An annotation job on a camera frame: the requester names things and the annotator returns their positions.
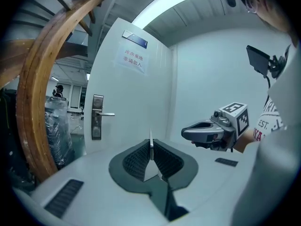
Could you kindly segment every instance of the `door lock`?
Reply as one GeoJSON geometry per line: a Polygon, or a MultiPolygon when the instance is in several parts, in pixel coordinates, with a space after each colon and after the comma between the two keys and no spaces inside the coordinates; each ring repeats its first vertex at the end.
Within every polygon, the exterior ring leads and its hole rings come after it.
{"type": "Polygon", "coordinates": [[[91,134],[92,140],[102,139],[102,117],[115,116],[115,113],[103,113],[103,96],[94,95],[92,104],[91,134]]]}

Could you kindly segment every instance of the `ceiling light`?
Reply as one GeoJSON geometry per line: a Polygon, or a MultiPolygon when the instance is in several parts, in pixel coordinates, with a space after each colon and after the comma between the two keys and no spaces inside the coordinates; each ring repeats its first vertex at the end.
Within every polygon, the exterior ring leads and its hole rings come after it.
{"type": "Polygon", "coordinates": [[[185,0],[154,0],[132,22],[143,29],[156,17],[185,0]]]}

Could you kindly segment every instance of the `curved wooden handrail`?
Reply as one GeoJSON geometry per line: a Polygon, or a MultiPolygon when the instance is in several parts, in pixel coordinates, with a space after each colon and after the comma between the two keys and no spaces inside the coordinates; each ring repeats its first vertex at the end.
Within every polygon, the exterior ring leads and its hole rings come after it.
{"type": "Polygon", "coordinates": [[[26,159],[40,181],[57,171],[45,128],[45,94],[55,58],[80,20],[103,0],[74,0],[70,11],[62,9],[42,29],[20,73],[16,117],[26,159]]]}
{"type": "MultiPolygon", "coordinates": [[[[19,76],[34,39],[9,40],[0,43],[0,89],[19,76]]],[[[87,46],[65,42],[56,59],[74,55],[87,56],[87,46]]]]}

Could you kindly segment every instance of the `window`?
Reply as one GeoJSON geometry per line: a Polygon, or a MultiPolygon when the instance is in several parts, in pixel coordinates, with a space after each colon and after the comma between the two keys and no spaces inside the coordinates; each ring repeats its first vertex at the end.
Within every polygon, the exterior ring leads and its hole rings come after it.
{"type": "Polygon", "coordinates": [[[80,101],[79,101],[80,108],[85,107],[86,91],[87,91],[87,88],[84,88],[84,87],[81,88],[81,95],[80,95],[80,101]]]}
{"type": "Polygon", "coordinates": [[[80,96],[80,86],[73,86],[72,88],[72,94],[71,94],[71,108],[76,108],[78,109],[79,107],[79,96],[80,96]]]}

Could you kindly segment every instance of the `black slot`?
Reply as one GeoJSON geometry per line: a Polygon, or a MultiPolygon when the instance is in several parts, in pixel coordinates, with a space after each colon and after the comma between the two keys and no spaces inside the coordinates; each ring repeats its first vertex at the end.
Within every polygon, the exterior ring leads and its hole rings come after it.
{"type": "Polygon", "coordinates": [[[54,198],[45,206],[45,209],[61,218],[67,208],[83,186],[84,182],[74,179],[69,180],[65,186],[54,196],[54,198]]]}
{"type": "Polygon", "coordinates": [[[232,167],[236,167],[237,165],[237,161],[232,161],[232,160],[229,160],[229,159],[225,159],[225,158],[217,158],[215,160],[216,162],[219,162],[219,163],[222,163],[222,164],[225,164],[225,165],[228,165],[228,166],[232,166],[232,167]]]}

